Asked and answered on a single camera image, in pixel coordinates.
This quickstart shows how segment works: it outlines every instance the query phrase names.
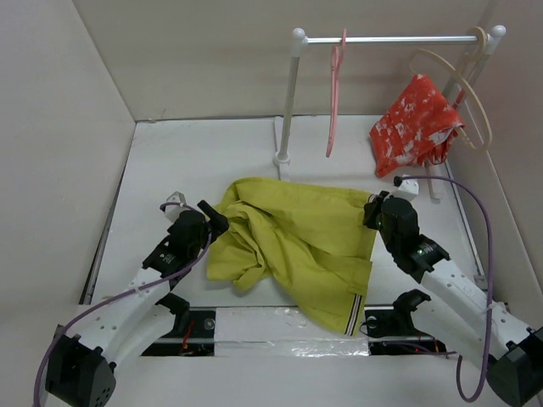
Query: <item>yellow garment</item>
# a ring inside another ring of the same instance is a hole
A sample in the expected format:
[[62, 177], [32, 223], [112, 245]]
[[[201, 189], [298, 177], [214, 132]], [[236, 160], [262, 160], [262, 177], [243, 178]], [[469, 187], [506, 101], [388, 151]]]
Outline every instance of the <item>yellow garment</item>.
[[370, 279], [370, 194], [265, 178], [234, 182], [216, 209], [229, 230], [210, 248], [207, 276], [241, 291], [273, 276], [315, 323], [354, 335]]

